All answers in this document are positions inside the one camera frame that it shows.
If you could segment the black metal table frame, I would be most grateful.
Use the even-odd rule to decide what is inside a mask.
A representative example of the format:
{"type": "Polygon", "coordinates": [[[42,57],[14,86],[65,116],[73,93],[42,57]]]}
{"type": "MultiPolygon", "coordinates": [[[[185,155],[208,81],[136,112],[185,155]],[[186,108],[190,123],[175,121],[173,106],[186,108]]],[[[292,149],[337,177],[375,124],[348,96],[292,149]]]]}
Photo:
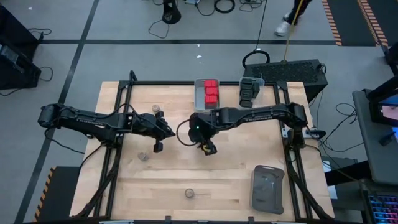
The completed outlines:
{"type": "Polygon", "coordinates": [[[257,165],[286,168],[280,124],[276,120],[246,123],[213,138],[218,152],[206,156],[189,146],[186,119],[194,110],[192,82],[138,81],[131,91],[120,82],[103,82],[97,112],[110,113],[116,98],[129,99],[140,113],[159,105],[179,137],[164,140],[164,150],[153,152],[154,140],[127,134],[123,139],[114,192],[105,192],[99,209],[112,219],[148,221],[293,221],[306,215],[303,196],[283,180],[280,215],[258,212],[250,205],[251,177],[257,165]],[[140,161],[144,152],[147,161],[140,161]],[[186,198],[185,189],[195,192],[186,198]]]}

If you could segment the black equipment case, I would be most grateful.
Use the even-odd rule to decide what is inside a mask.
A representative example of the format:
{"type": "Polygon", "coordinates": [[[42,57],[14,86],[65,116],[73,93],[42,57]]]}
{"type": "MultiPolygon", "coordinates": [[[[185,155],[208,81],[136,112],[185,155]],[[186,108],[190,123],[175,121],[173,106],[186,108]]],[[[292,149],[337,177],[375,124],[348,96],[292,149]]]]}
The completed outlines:
{"type": "Polygon", "coordinates": [[[26,52],[34,52],[39,45],[38,39],[1,4],[0,44],[13,45],[26,52]]]}
{"type": "Polygon", "coordinates": [[[0,45],[0,90],[35,88],[41,70],[22,52],[0,45]]]}

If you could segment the black power adapter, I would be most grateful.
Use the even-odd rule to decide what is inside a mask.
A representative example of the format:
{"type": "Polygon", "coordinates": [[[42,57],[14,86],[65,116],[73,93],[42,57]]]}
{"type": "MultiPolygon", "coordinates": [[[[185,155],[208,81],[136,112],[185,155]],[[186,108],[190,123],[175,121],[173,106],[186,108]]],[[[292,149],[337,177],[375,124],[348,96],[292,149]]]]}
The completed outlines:
{"type": "Polygon", "coordinates": [[[317,129],[304,129],[303,136],[304,138],[312,138],[312,139],[321,139],[326,135],[325,131],[317,130],[317,129]]]}

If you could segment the black monitor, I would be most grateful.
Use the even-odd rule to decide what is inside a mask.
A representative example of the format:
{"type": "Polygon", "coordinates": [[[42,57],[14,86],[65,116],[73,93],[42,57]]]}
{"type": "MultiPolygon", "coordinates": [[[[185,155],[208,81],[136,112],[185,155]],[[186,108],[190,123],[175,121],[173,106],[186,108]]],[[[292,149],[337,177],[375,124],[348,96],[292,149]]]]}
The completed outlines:
{"type": "Polygon", "coordinates": [[[371,119],[398,127],[398,75],[367,94],[371,119]]]}

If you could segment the black computer case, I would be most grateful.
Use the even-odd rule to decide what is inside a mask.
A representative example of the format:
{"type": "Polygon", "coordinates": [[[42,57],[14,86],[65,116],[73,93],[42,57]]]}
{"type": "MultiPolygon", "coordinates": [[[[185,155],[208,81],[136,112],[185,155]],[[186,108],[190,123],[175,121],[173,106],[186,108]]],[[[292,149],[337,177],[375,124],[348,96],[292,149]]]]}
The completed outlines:
{"type": "Polygon", "coordinates": [[[274,83],[302,82],[308,102],[328,85],[326,66],[317,59],[247,65],[243,76],[274,83]]]}

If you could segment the white plastic bin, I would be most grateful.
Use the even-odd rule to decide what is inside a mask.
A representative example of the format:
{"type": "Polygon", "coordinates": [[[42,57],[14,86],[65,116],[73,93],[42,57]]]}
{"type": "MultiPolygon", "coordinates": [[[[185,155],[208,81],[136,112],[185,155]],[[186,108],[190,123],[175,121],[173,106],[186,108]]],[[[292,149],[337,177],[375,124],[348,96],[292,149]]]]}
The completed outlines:
{"type": "MultiPolygon", "coordinates": [[[[196,79],[194,82],[194,107],[196,112],[207,113],[210,110],[205,109],[205,86],[204,81],[207,79],[215,79],[215,78],[206,78],[206,79],[196,79]]],[[[219,80],[218,81],[218,108],[220,107],[220,91],[219,91],[219,80]]]]}

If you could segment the person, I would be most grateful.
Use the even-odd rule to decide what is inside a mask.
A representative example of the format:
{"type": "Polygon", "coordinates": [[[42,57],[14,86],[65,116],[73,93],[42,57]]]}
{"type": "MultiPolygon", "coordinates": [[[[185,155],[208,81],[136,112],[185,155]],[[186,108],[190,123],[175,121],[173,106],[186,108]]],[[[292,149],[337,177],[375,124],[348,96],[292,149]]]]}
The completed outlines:
{"type": "Polygon", "coordinates": [[[275,34],[283,37],[292,24],[296,26],[311,2],[312,0],[294,0],[293,8],[283,16],[282,23],[276,28],[275,34]]]}

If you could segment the rainbow backlit keyboard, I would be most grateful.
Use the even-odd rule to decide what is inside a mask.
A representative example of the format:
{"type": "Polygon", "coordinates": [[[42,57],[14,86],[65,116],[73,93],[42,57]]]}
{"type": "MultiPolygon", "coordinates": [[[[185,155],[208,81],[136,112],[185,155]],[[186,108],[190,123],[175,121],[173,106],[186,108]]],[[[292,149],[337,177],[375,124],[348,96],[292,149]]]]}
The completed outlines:
{"type": "Polygon", "coordinates": [[[398,196],[368,195],[373,224],[398,224],[398,196]]]}

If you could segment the dark grey plastic bin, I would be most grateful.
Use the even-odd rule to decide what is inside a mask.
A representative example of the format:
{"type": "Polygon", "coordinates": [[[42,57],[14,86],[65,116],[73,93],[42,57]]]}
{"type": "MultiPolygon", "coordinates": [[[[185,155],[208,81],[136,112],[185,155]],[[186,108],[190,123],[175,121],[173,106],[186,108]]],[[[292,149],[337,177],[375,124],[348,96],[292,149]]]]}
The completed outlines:
{"type": "Polygon", "coordinates": [[[250,205],[259,212],[283,214],[284,171],[280,168],[257,165],[251,178],[250,205]]]}

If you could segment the black stand base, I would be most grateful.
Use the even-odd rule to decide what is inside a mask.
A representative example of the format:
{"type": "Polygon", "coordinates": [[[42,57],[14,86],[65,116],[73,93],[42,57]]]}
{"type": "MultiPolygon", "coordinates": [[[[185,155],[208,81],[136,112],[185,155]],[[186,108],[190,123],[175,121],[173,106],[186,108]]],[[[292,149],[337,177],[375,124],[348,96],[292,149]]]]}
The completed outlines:
{"type": "Polygon", "coordinates": [[[162,21],[166,24],[176,24],[182,18],[177,6],[177,0],[163,0],[162,21]]]}

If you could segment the grey desk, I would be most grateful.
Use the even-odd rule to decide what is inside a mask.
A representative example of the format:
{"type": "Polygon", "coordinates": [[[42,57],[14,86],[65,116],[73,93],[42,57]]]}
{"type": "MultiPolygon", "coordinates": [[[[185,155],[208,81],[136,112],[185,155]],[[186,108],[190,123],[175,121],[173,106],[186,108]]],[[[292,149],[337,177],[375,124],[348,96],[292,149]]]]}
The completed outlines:
{"type": "Polygon", "coordinates": [[[386,146],[379,143],[382,137],[393,132],[393,128],[372,122],[365,92],[354,91],[352,96],[373,181],[398,185],[398,142],[393,136],[386,146]]]}

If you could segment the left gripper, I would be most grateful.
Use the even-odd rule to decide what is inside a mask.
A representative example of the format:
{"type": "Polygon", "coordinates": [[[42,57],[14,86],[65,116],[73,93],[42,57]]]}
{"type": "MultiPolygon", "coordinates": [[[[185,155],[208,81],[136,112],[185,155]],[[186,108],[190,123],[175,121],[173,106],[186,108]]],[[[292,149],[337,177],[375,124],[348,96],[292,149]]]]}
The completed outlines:
{"type": "Polygon", "coordinates": [[[158,140],[174,137],[176,134],[164,119],[157,119],[153,114],[135,114],[133,133],[158,140]]]}

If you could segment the clear plastic bin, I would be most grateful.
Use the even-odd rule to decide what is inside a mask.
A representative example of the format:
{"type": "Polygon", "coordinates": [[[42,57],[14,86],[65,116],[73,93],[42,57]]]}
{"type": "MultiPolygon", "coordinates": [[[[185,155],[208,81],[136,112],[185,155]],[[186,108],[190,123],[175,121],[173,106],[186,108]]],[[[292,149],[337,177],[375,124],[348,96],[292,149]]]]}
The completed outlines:
{"type": "MultiPolygon", "coordinates": [[[[251,79],[253,79],[253,83],[254,82],[259,82],[260,90],[259,90],[258,93],[254,93],[254,92],[252,93],[252,100],[251,101],[253,103],[252,108],[256,108],[256,107],[262,106],[263,105],[262,100],[263,100],[265,81],[263,79],[261,79],[261,78],[253,78],[253,77],[242,77],[242,78],[251,78],[251,79]]],[[[241,101],[241,99],[240,99],[240,95],[241,95],[240,94],[241,79],[239,81],[239,102],[241,101]]]]}

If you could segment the black mat, orange stripes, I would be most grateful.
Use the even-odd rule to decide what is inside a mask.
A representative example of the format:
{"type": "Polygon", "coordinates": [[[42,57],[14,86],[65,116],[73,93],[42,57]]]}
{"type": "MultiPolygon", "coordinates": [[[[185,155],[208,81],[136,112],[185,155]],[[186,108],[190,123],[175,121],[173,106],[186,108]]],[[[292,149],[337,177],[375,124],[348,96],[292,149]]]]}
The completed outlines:
{"type": "Polygon", "coordinates": [[[78,171],[79,167],[50,168],[34,214],[34,222],[68,219],[77,185],[78,171]]]}
{"type": "Polygon", "coordinates": [[[322,0],[322,4],[336,45],[388,46],[370,0],[322,0]]]}

